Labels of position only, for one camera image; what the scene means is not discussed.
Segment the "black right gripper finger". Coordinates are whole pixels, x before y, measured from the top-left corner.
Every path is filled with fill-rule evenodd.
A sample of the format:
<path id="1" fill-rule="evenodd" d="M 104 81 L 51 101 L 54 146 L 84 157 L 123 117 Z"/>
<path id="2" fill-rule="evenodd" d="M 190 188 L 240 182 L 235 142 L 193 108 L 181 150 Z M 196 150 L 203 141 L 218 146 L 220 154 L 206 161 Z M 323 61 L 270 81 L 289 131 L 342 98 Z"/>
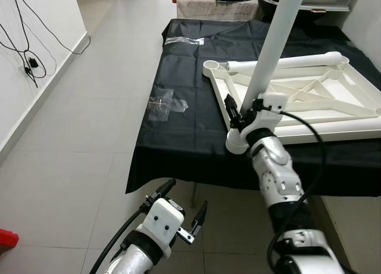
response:
<path id="1" fill-rule="evenodd" d="M 229 117 L 229 127 L 231 129 L 240 130 L 241 129 L 241 114 L 239 112 L 236 100 L 231 94 L 226 95 L 224 99 L 225 110 Z"/>

